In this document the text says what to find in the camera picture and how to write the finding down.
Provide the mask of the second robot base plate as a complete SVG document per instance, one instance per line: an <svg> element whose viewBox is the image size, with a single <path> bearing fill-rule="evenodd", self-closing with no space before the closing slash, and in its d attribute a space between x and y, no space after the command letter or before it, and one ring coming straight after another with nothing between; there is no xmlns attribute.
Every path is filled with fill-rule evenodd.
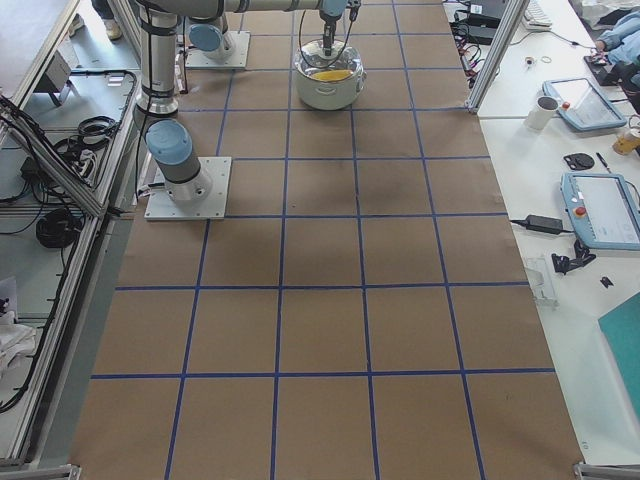
<svg viewBox="0 0 640 480"><path fill-rule="evenodd" d="M247 66L250 33L222 33L213 25L198 24L190 28L191 43L186 66L189 69L244 70Z"/></svg>

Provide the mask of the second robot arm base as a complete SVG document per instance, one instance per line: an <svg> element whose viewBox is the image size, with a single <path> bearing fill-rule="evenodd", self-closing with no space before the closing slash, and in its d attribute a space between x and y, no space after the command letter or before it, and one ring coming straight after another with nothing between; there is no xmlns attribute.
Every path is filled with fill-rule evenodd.
<svg viewBox="0 0 640 480"><path fill-rule="evenodd" d="M234 49L225 15L220 17L190 17L188 37L191 44L207 58L218 63L225 61Z"/></svg>

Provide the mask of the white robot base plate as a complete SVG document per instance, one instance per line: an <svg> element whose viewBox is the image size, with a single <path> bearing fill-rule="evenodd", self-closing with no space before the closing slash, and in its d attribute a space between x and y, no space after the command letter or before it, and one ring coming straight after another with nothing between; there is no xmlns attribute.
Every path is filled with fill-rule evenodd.
<svg viewBox="0 0 640 480"><path fill-rule="evenodd" d="M149 221L220 220L225 217L231 157L199 157L201 169L192 180L182 184L167 182L160 169L148 196L145 219Z"/></svg>

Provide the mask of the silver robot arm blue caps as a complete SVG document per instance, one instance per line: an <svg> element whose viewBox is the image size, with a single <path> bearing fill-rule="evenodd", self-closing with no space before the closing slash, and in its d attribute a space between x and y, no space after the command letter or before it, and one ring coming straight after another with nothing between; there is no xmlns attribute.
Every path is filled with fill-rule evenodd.
<svg viewBox="0 0 640 480"><path fill-rule="evenodd" d="M197 157L186 128L172 116L175 96L175 54L179 20L195 21L190 41L203 52L220 50L225 41L225 14L247 11L315 10L323 21L321 46L329 59L336 24L344 12L355 20L358 1L139 1L142 87L137 107L143 114L140 133L164 177L165 192L177 204L196 203L211 191L213 180Z"/></svg>

